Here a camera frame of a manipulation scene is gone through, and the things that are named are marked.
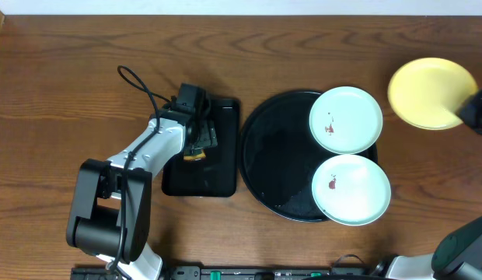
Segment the yellow sponge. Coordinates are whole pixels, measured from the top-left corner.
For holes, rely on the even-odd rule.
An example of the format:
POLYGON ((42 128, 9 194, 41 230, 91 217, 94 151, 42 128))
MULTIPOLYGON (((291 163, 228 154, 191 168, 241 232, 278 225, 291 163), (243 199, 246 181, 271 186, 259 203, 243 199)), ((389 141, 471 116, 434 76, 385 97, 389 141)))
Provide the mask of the yellow sponge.
POLYGON ((202 160, 206 157, 205 153, 203 151, 200 151, 199 153, 196 154, 184 154, 183 160, 184 161, 198 161, 202 160))

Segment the yellow plate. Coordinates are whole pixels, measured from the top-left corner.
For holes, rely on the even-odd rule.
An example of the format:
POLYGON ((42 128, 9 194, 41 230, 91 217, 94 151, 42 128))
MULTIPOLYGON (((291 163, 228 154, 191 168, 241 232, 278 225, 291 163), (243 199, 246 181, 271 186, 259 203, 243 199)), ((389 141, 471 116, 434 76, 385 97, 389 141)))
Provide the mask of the yellow plate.
POLYGON ((475 95, 474 77, 461 65, 443 58, 420 58, 399 68, 387 96, 396 115, 426 130, 446 130, 463 123, 459 109, 475 95))

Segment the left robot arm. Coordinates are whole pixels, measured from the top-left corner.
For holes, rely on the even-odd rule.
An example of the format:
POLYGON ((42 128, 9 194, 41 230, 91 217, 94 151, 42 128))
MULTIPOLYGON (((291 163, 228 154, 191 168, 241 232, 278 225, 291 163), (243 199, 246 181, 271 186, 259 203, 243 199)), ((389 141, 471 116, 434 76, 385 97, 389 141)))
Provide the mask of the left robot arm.
POLYGON ((217 145, 209 115, 208 109, 161 109, 127 148, 105 161, 87 159, 76 180, 67 244, 124 279, 158 279, 162 258, 147 243, 152 181, 175 155, 217 145))

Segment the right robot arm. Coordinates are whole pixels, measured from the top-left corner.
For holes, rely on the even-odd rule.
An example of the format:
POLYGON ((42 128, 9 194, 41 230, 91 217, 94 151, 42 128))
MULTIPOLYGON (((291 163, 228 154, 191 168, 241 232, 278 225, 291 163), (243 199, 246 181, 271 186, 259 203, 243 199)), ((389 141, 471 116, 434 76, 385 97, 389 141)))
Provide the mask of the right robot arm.
POLYGON ((433 254, 395 256, 379 263, 375 279, 482 279, 482 216, 450 233, 433 254))

